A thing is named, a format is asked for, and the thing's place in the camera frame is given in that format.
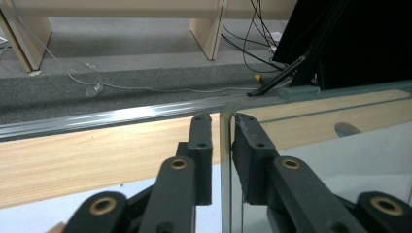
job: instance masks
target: white surface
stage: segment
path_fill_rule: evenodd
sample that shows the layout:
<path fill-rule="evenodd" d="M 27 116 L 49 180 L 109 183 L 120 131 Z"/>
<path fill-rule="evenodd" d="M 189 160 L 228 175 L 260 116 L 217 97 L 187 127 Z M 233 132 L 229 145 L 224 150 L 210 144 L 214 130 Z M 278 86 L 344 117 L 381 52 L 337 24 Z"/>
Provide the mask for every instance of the white surface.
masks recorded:
<path fill-rule="evenodd" d="M 47 232 L 59 222 L 66 223 L 80 205 L 95 193 L 116 191 L 130 198 L 154 182 L 155 179 L 148 179 L 136 183 L 125 183 L 0 210 L 0 233 Z M 196 232 L 222 232 L 220 165 L 213 166 L 212 202 L 211 206 L 196 207 Z"/>
<path fill-rule="evenodd" d="M 334 194 L 351 202 L 362 192 L 381 191 L 412 205 L 411 132 L 410 122 L 279 153 L 304 160 Z M 243 207 L 244 233 L 272 232 L 266 208 Z"/>

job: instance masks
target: gray floor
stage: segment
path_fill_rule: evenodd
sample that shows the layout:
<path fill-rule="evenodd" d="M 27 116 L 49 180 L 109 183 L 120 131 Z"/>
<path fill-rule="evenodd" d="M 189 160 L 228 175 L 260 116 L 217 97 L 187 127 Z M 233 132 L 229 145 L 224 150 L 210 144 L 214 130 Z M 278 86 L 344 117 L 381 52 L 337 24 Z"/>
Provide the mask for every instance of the gray floor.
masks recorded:
<path fill-rule="evenodd" d="M 249 24 L 249 20 L 224 22 L 232 33 L 241 37 L 246 35 Z M 282 32 L 286 22 L 267 21 L 266 24 L 270 31 Z M 51 27 L 48 48 L 64 64 L 64 69 L 45 54 L 40 68 L 42 73 L 29 77 L 13 50 L 1 53 L 0 124 L 245 95 L 250 91 L 161 93 L 105 86 L 97 96 L 91 97 L 88 95 L 91 87 L 74 82 L 67 71 L 82 82 L 125 87 L 163 90 L 258 87 L 254 80 L 256 72 L 244 65 L 242 52 L 224 39 L 221 39 L 218 58 L 207 60 L 189 30 L 189 19 L 52 17 Z M 242 41 L 224 34 L 243 46 Z M 251 31 L 249 38 L 263 42 L 256 30 Z M 264 60 L 271 57 L 268 48 L 259 45 L 248 43 L 246 49 Z M 250 57 L 246 57 L 246 61 L 255 69 L 273 70 Z M 273 73 L 263 75 L 273 77 Z"/>

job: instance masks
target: black cable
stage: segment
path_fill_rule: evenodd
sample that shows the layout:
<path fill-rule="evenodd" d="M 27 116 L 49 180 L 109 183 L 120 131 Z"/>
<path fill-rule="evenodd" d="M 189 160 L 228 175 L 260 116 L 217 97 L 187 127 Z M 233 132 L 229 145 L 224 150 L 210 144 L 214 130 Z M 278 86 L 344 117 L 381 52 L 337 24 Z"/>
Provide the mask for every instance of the black cable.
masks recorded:
<path fill-rule="evenodd" d="M 234 44 L 232 41 L 230 41 L 227 37 L 225 37 L 225 35 L 222 35 L 222 37 L 223 37 L 231 46 L 235 47 L 237 50 L 240 50 L 240 51 L 244 52 L 244 54 L 247 54 L 248 56 L 250 56 L 250 57 L 252 57 L 252 58 L 254 58 L 254 59 L 256 59 L 256 60 L 259 60 L 259 61 L 261 61 L 261 62 L 263 62 L 263 63 L 265 63 L 265 64 L 267 64 L 267 65 L 269 65 L 269 66 L 271 66 L 271 67 L 274 67 L 274 68 L 278 69 L 278 70 L 282 70 L 282 68 L 277 67 L 277 66 L 274 65 L 273 63 L 267 62 L 267 61 L 265 61 L 265 60 L 263 60 L 263 59 L 255 56 L 255 55 L 251 54 L 250 52 L 243 50 L 243 49 L 240 48 L 238 45 L 236 45 L 236 44 Z M 250 70 L 252 70 L 252 71 L 254 71 L 254 72 L 257 72 L 257 73 L 274 73 L 274 72 L 277 72 L 277 71 L 258 71 L 258 70 L 253 69 L 252 67 L 250 67 L 250 66 L 247 64 L 246 60 L 244 60 L 244 61 L 245 61 L 245 65 L 246 65 Z"/>
<path fill-rule="evenodd" d="M 255 16 L 257 16 L 257 17 L 259 18 L 260 24 L 262 25 L 263 33 L 258 29 L 258 26 L 257 26 L 256 24 L 255 24 L 255 25 L 256 25 L 257 30 L 260 32 L 260 35 L 262 35 L 262 36 L 265 38 L 266 43 L 267 43 L 267 45 L 268 45 L 269 47 L 270 47 L 270 44 L 273 44 L 275 47 L 277 47 L 277 45 L 276 45 L 276 43 L 275 43 L 275 40 L 273 40 L 272 35 L 270 34 L 269 29 L 267 29 L 266 24 L 264 24 L 264 22 L 263 22 L 263 18 L 262 18 L 262 16 L 261 16 L 261 4 L 260 4 L 260 3 L 261 3 L 260 0 L 257 0 L 257 4 L 255 5 L 254 1 L 251 0 L 251 4 L 252 4 L 252 6 L 253 6 L 253 8 L 254 8 L 254 10 L 255 10 L 254 16 L 253 16 L 253 18 L 252 18 L 252 21 L 254 21 Z M 266 31 L 268 32 L 270 38 L 272 39 L 271 42 L 269 42 L 269 40 L 268 40 L 267 37 L 266 37 Z"/>
<path fill-rule="evenodd" d="M 223 28 L 224 28 L 224 30 L 225 30 L 228 34 L 234 36 L 235 38 L 237 38 L 237 39 L 239 39 L 239 40 L 242 40 L 242 41 L 246 40 L 245 38 L 242 38 L 242 37 L 240 37 L 240 36 L 237 36 L 237 35 L 231 33 L 229 30 L 227 30 L 227 28 L 226 28 L 225 26 L 223 26 Z M 257 41 L 253 41 L 253 40 L 247 40 L 247 41 L 248 41 L 248 42 L 251 42 L 251 43 L 255 43 L 255 44 L 258 44 L 258 45 L 262 45 L 262 46 L 266 46 L 266 47 L 267 47 L 267 44 L 262 43 L 262 42 L 257 42 Z"/>

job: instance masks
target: wire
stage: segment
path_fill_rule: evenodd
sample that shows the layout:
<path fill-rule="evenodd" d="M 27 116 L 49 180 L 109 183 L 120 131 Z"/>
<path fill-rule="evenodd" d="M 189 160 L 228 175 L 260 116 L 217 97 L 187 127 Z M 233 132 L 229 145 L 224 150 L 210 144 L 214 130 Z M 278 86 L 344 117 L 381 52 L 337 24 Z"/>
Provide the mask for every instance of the wire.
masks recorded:
<path fill-rule="evenodd" d="M 260 19 L 260 24 L 261 24 L 263 33 L 260 32 L 260 30 L 258 29 L 258 26 L 255 24 L 257 30 L 260 32 L 260 34 L 263 36 L 263 38 L 266 39 L 266 43 L 267 43 L 268 46 L 270 46 L 270 44 L 273 44 L 274 46 L 276 46 L 275 40 L 273 40 L 272 35 L 270 34 L 270 31 L 267 29 L 266 24 L 264 24 L 264 22 L 263 22 L 263 18 L 262 18 L 262 16 L 261 16 L 261 4 L 260 4 L 261 1 L 260 1 L 260 0 L 257 0 L 257 4 L 256 4 L 256 5 L 255 5 L 255 3 L 254 3 L 253 0 L 251 0 L 251 3 L 252 3 L 252 6 L 254 7 L 254 10 L 255 10 L 254 16 L 253 16 L 253 18 L 252 18 L 252 21 L 254 21 L 255 16 L 257 16 L 257 17 Z M 269 42 L 268 39 L 267 39 L 266 31 L 268 32 L 269 37 L 270 37 L 271 40 L 272 40 L 271 42 Z"/>
<path fill-rule="evenodd" d="M 235 38 L 237 38 L 237 39 L 239 39 L 239 40 L 242 40 L 242 41 L 246 40 L 245 38 L 242 38 L 242 37 L 240 37 L 240 36 L 237 36 L 237 35 L 231 33 L 229 30 L 227 30 L 227 28 L 226 28 L 224 25 L 223 25 L 223 28 L 224 28 L 224 30 L 225 30 L 228 34 L 234 36 Z M 251 42 L 251 43 L 255 43 L 255 44 L 258 44 L 258 45 L 266 46 L 266 47 L 267 47 L 267 44 L 264 44 L 264 43 L 262 43 L 262 42 L 257 42 L 257 41 L 252 41 L 252 40 L 247 40 L 247 41 L 248 41 L 248 42 Z"/>
<path fill-rule="evenodd" d="M 263 60 L 263 59 L 255 56 L 255 55 L 251 54 L 250 52 L 248 52 L 248 51 L 246 51 L 246 50 L 243 50 L 243 49 L 240 48 L 238 45 L 236 45 L 236 44 L 234 44 L 232 41 L 230 41 L 227 37 L 225 37 L 225 35 L 222 35 L 222 37 L 223 37 L 230 45 L 232 45 L 233 47 L 235 47 L 237 50 L 240 50 L 240 51 L 242 51 L 244 54 L 247 54 L 248 56 L 250 56 L 250 57 L 252 57 L 252 58 L 254 58 L 254 59 L 256 59 L 256 60 L 259 60 L 259 61 L 261 61 L 261 62 L 263 62 L 263 63 L 265 63 L 265 64 L 267 64 L 267 65 L 269 65 L 269 66 L 274 67 L 274 68 L 277 69 L 277 70 L 275 70 L 275 71 L 258 71 L 258 70 L 253 69 L 252 67 L 250 67 L 250 66 L 248 65 L 248 63 L 246 62 L 246 60 L 244 60 L 244 61 L 245 61 L 245 65 L 246 65 L 250 70 L 252 70 L 252 71 L 254 71 L 254 72 L 258 72 L 258 73 L 274 73 L 274 72 L 277 72 L 277 71 L 279 71 L 279 70 L 283 70 L 281 67 L 279 67 L 279 69 L 278 69 L 278 68 L 277 68 L 278 66 L 276 66 L 275 64 L 270 63 L 270 62 L 267 62 L 267 61 L 265 61 L 265 60 Z"/>
<path fill-rule="evenodd" d="M 55 57 L 52 52 L 47 48 L 47 46 L 40 40 L 40 38 L 37 36 L 35 32 L 31 30 L 29 26 L 24 22 L 24 20 L 21 18 L 20 13 L 18 11 L 18 8 L 16 7 L 15 1 L 11 0 L 12 5 L 16 11 L 17 18 L 21 22 L 21 24 L 36 38 L 36 40 L 42 45 L 42 47 L 46 50 L 46 52 L 59 64 L 61 69 L 66 72 L 66 74 L 76 83 L 84 84 L 84 85 L 106 85 L 112 88 L 117 88 L 117 89 L 129 89 L 129 90 L 149 90 L 149 91 L 154 91 L 154 92 L 161 92 L 161 93 L 170 93 L 170 92 L 195 92 L 195 93 L 215 93 L 215 92 L 222 92 L 222 91 L 227 91 L 227 90 L 256 90 L 256 88 L 243 88 L 243 87 L 226 87 L 226 88 L 221 88 L 221 89 L 214 89 L 214 90 L 197 90 L 197 89 L 154 89 L 146 86 L 138 86 L 138 87 L 129 87 L 129 86 L 119 86 L 119 85 L 114 85 L 114 84 L 109 84 L 109 83 L 88 83 L 88 82 L 83 82 L 75 79 L 67 69 L 64 68 L 63 63 Z"/>

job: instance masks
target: white cable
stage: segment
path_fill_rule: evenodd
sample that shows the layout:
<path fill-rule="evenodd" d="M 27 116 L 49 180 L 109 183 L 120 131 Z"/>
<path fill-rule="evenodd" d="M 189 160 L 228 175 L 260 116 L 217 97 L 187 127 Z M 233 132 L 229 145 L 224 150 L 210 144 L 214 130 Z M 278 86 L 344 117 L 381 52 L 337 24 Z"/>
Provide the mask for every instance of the white cable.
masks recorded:
<path fill-rule="evenodd" d="M 114 84 L 109 84 L 109 83 L 88 83 L 88 82 L 82 82 L 77 79 L 75 79 L 67 69 L 64 68 L 63 63 L 55 57 L 52 52 L 47 48 L 47 46 L 40 40 L 40 38 L 36 35 L 35 32 L 33 32 L 29 26 L 24 22 L 24 20 L 21 18 L 20 13 L 18 12 L 18 9 L 16 7 L 15 1 L 10 0 L 12 2 L 13 7 L 15 8 L 17 18 L 21 22 L 21 24 L 36 38 L 36 40 L 43 46 L 43 48 L 48 52 L 48 54 L 58 62 L 59 66 L 63 71 L 67 73 L 67 75 L 76 83 L 84 84 L 84 85 L 97 85 L 97 84 L 102 84 L 106 85 L 112 88 L 117 88 L 117 89 L 130 89 L 130 90 L 149 90 L 149 91 L 155 91 L 155 92 L 162 92 L 162 93 L 170 93 L 170 92 L 183 92 L 183 91 L 189 91 L 189 92 L 196 92 L 196 93 L 215 93 L 215 92 L 221 92 L 221 91 L 226 91 L 226 90 L 256 90 L 256 88 L 241 88 L 241 87 L 227 87 L 227 88 L 221 88 L 221 89 L 216 89 L 216 90 L 196 90 L 196 89 L 165 89 L 165 90 L 160 90 L 160 89 L 154 89 L 150 87 L 128 87 L 128 86 L 118 86 Z"/>

